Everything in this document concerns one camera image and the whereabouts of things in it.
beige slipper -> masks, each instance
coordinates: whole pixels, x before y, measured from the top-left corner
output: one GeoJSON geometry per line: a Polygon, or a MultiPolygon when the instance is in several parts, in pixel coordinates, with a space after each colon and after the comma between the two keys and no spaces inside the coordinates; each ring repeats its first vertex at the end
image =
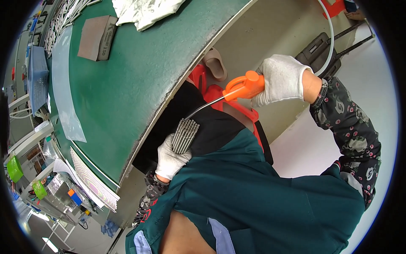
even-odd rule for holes
{"type": "Polygon", "coordinates": [[[217,49],[211,48],[203,57],[203,63],[210,69],[215,80],[223,81],[227,78],[227,70],[217,49]]]}

hand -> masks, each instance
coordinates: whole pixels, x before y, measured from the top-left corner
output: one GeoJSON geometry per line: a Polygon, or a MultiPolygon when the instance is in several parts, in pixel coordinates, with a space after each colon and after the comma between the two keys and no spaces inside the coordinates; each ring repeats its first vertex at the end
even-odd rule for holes
{"type": "Polygon", "coordinates": [[[272,55],[262,61],[257,73],[265,79],[265,90],[252,98],[253,106],[261,107],[292,98],[303,100],[302,76],[305,70],[313,73],[309,66],[291,56],[272,55]]]}
{"type": "Polygon", "coordinates": [[[192,153],[189,150],[185,154],[173,152],[173,136],[174,133],[169,134],[162,145],[158,147],[158,166],[155,174],[160,181],[162,181],[162,178],[172,180],[173,176],[192,158],[192,153]]]}

green workbench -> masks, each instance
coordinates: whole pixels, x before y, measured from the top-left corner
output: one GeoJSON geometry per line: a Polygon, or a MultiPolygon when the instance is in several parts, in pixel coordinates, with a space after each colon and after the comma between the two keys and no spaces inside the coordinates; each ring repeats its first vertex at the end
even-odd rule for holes
{"type": "MultiPolygon", "coordinates": [[[[250,0],[186,0],[179,11],[137,32],[134,24],[118,27],[108,61],[78,57],[86,19],[116,16],[111,0],[89,6],[75,20],[69,53],[73,104],[87,143],[75,141],[101,171],[121,184],[132,160],[157,118],[186,78],[226,29],[251,6],[250,0]]],[[[48,61],[51,70],[52,58],[48,61]]],[[[62,155],[73,166],[72,146],[86,165],[112,190],[104,177],[65,138],[50,78],[51,121],[62,155]]]]}

pile of metal rods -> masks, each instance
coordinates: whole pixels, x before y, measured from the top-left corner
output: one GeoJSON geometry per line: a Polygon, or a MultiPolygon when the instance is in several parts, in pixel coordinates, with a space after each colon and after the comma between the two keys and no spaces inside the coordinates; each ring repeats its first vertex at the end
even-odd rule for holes
{"type": "Polygon", "coordinates": [[[200,124],[197,124],[194,120],[180,120],[178,127],[176,128],[175,135],[172,139],[172,150],[176,154],[184,154],[190,147],[200,124]]]}
{"type": "Polygon", "coordinates": [[[82,11],[87,6],[101,1],[102,0],[64,0],[60,3],[52,17],[49,29],[45,34],[44,49],[48,54],[48,58],[51,56],[52,48],[62,30],[66,26],[73,25],[74,20],[82,14],[82,11]]]}

floral sleeve cover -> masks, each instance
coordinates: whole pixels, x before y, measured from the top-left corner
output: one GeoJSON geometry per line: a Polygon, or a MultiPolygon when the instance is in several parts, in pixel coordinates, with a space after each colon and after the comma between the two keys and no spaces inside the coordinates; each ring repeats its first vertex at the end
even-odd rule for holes
{"type": "Polygon", "coordinates": [[[376,193],[381,163],[381,144],[370,119],[336,77],[322,80],[322,89],[310,113],[319,127],[333,132],[343,155],[339,158],[340,171],[352,174],[360,183],[368,209],[376,193]]]}
{"type": "Polygon", "coordinates": [[[137,225],[143,221],[144,215],[149,209],[150,204],[168,191],[169,183],[166,184],[159,181],[152,171],[149,171],[145,175],[145,184],[147,185],[147,191],[145,192],[145,195],[143,195],[140,199],[140,205],[132,222],[133,228],[136,228],[137,225]]]}

